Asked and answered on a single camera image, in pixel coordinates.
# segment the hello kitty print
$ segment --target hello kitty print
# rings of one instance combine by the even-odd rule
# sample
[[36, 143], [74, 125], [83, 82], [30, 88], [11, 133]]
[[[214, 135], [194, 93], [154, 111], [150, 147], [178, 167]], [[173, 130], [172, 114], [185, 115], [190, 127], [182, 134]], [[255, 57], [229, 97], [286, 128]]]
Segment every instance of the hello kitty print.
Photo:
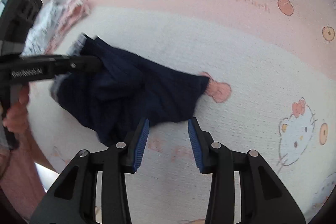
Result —
[[283, 166], [295, 163], [305, 151], [311, 140], [315, 128], [315, 114], [306, 104], [304, 98], [292, 104], [292, 114], [279, 123], [280, 170]]
[[320, 185], [320, 189], [314, 194], [310, 209], [304, 216], [308, 223], [318, 213], [324, 203], [328, 200], [332, 190], [336, 185], [336, 173], [330, 174]]

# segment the finger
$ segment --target finger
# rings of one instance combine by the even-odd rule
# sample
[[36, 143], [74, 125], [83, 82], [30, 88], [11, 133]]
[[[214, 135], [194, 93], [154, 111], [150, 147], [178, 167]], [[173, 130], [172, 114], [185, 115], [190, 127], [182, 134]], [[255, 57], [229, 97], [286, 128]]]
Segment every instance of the finger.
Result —
[[29, 126], [28, 121], [24, 121], [21, 123], [14, 121], [7, 122], [7, 129], [12, 133], [19, 133], [19, 134], [25, 133], [28, 126]]
[[21, 105], [28, 105], [29, 103], [29, 85], [25, 85], [19, 92], [19, 102]]
[[26, 113], [22, 115], [15, 116], [14, 118], [4, 118], [2, 124], [4, 127], [7, 127], [11, 123], [21, 124], [28, 120], [28, 115]]
[[17, 116], [27, 115], [28, 110], [25, 106], [21, 105], [19, 102], [11, 106], [11, 108], [7, 111], [6, 117], [8, 119], [14, 119]]

